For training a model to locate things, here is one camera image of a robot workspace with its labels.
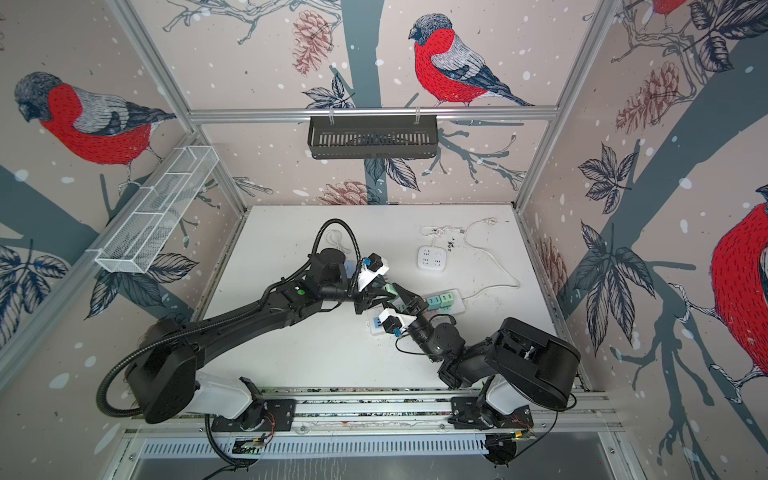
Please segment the light green charger plug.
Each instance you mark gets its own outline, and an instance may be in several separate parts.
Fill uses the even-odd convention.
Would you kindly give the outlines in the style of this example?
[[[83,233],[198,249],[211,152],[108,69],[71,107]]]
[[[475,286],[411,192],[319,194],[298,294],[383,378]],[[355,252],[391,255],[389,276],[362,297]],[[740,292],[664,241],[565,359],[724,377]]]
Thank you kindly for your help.
[[[450,308],[455,302],[455,296],[450,292],[444,292],[439,296],[440,308]]]

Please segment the teal charger plug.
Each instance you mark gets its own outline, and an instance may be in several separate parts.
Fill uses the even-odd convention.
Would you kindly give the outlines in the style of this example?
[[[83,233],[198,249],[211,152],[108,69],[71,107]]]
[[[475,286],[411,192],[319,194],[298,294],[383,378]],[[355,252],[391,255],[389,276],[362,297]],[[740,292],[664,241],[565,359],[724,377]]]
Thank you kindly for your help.
[[[442,299],[440,296],[433,296],[427,299],[428,310],[438,311],[442,308]]]

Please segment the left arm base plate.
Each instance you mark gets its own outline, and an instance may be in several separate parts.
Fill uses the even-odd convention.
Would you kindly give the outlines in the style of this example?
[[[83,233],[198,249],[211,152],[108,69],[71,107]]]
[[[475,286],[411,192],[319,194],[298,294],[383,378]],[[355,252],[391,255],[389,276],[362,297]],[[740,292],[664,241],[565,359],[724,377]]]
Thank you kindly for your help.
[[[292,399],[268,399],[248,378],[240,377],[239,382],[248,391],[244,409],[236,417],[217,416],[212,421],[214,432],[287,432],[291,430],[296,410]]]

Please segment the white square power socket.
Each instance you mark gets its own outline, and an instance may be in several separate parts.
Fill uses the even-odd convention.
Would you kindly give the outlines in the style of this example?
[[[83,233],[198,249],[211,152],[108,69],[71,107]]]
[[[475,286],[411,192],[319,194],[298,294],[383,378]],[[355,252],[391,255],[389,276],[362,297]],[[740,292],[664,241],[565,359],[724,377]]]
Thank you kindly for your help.
[[[442,247],[423,245],[417,251],[417,267],[429,272],[443,272],[447,265],[447,251]]]

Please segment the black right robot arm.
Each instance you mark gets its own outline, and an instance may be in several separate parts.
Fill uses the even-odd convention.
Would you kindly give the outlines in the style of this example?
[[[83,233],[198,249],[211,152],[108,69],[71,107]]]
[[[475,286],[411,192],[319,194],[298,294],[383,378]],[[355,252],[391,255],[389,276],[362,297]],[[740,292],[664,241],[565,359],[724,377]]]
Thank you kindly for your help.
[[[439,379],[451,389],[468,388],[490,376],[503,378],[527,402],[554,412],[571,409],[572,386],[581,361],[577,349],[565,340],[514,317],[505,318],[498,331],[468,345],[455,318],[435,325],[425,316],[426,300],[394,283],[401,307],[388,302],[385,330],[411,339],[418,350],[437,363]]]

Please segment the blue square power socket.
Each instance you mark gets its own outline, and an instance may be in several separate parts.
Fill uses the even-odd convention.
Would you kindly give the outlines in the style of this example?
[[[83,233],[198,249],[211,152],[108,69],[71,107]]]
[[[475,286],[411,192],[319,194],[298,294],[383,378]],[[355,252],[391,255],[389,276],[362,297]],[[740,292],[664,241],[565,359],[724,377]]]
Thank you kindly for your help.
[[[347,260],[344,263],[345,272],[348,278],[352,279],[356,272],[356,263],[351,260]]]

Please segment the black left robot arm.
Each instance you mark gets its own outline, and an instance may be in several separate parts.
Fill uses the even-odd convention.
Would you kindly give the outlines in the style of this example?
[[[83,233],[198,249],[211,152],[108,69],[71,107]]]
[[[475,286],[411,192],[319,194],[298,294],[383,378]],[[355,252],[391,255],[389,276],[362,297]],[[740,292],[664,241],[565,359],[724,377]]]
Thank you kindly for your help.
[[[245,377],[217,377],[203,367],[254,338],[327,312],[328,301],[351,302],[357,314],[388,301],[392,296],[383,287],[388,270],[376,253],[357,254],[348,270],[342,251],[314,245],[302,266],[250,304],[187,325],[157,321],[138,348],[105,375],[96,391],[97,408],[113,418],[140,415],[148,424],[179,414],[238,418],[258,408],[258,388]]]

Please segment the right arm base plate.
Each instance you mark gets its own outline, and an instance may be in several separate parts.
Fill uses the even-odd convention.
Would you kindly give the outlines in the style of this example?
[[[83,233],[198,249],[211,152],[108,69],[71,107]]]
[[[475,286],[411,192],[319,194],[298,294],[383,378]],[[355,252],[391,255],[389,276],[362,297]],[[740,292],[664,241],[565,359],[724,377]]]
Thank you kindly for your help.
[[[533,420],[528,406],[502,414],[475,396],[450,399],[451,415],[447,422],[457,430],[522,429],[531,430]]]

